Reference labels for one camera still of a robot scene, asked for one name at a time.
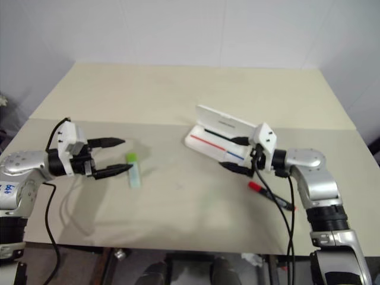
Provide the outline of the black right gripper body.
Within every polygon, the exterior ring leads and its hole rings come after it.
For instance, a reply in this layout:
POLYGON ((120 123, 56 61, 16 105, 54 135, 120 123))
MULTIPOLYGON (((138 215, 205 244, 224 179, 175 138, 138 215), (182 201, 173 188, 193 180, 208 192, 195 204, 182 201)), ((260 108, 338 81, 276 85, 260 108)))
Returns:
POLYGON ((266 156, 264 154, 264 147, 260 143, 254 143, 252 140, 248 141, 251 150, 249 156, 251 158, 251 168, 248 170, 248 177, 253 178, 257 170, 265 168, 266 156))

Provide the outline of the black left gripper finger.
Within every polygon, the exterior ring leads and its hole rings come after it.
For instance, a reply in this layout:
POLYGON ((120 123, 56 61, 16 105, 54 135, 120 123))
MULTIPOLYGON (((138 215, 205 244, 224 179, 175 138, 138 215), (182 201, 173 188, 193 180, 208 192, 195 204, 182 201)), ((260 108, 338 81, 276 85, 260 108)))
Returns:
POLYGON ((123 143, 125 143, 125 140, 120 139, 120 138, 113 138, 113 137, 95 138, 95 139, 90 139, 88 141, 88 147, 89 148, 109 148, 109 147, 114 147, 123 143))
POLYGON ((95 178, 95 180, 109 178, 123 172, 127 172, 132 167, 132 164, 114 164, 106 167, 105 169, 96 170, 92 174, 92 177, 95 178))

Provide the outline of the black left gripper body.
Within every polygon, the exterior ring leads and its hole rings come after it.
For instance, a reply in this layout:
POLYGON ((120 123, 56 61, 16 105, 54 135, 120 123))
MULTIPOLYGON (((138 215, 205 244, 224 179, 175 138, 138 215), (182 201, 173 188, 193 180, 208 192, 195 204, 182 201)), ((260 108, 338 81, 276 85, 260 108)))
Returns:
POLYGON ((91 156, 92 148, 85 144, 78 154, 70 159, 70 164, 75 174, 91 177, 95 173, 95 162, 91 156))

